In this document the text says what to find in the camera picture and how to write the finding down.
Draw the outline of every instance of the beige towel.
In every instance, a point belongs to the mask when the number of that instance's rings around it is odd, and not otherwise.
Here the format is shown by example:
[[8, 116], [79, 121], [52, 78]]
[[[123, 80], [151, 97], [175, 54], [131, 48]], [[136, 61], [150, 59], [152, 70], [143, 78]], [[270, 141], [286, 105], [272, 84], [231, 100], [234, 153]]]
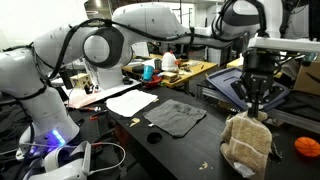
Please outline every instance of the beige towel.
[[234, 162], [250, 168], [255, 175], [249, 179], [264, 179], [272, 143], [271, 132], [261, 123], [266, 119], [267, 114], [262, 112], [258, 118], [249, 118], [247, 112], [240, 113], [227, 120], [222, 132], [222, 154], [233, 168]]

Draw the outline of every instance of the orange ball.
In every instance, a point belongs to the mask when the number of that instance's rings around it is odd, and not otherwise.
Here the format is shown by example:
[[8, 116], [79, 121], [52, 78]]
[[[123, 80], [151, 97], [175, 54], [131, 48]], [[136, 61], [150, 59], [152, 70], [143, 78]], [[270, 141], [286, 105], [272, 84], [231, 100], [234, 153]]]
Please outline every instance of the orange ball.
[[308, 138], [308, 137], [300, 137], [298, 138], [294, 146], [297, 151], [307, 157], [317, 157], [320, 155], [320, 145], [317, 141]]

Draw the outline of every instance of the towel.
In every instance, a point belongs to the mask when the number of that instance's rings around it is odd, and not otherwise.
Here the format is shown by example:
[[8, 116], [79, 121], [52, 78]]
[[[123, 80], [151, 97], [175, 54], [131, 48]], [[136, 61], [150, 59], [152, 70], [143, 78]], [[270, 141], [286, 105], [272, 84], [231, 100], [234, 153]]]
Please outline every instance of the towel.
[[266, 119], [266, 113], [259, 112], [258, 118], [249, 118], [244, 112], [226, 121], [220, 150], [245, 178], [264, 179], [272, 143], [271, 132], [261, 123]]
[[207, 111], [168, 100], [144, 114], [144, 117], [174, 137], [183, 137]]

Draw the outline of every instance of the gray cloth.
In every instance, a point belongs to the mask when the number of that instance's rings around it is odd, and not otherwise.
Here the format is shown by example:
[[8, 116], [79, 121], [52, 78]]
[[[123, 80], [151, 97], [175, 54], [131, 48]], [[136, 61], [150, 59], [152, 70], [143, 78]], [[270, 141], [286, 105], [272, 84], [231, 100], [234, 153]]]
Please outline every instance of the gray cloth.
[[144, 117], [174, 137], [183, 137], [207, 111], [168, 100], [144, 114]]

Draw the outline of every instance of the cardboard box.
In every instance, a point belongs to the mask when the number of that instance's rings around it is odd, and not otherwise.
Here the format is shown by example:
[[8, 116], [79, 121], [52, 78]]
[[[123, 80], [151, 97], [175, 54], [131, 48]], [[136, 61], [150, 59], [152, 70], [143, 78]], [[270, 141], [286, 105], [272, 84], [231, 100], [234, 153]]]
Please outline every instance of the cardboard box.
[[70, 77], [70, 81], [74, 88], [84, 89], [85, 85], [90, 86], [92, 84], [91, 79], [88, 74], [80, 73]]
[[301, 66], [294, 90], [320, 96], [320, 62], [314, 61], [309, 67]]

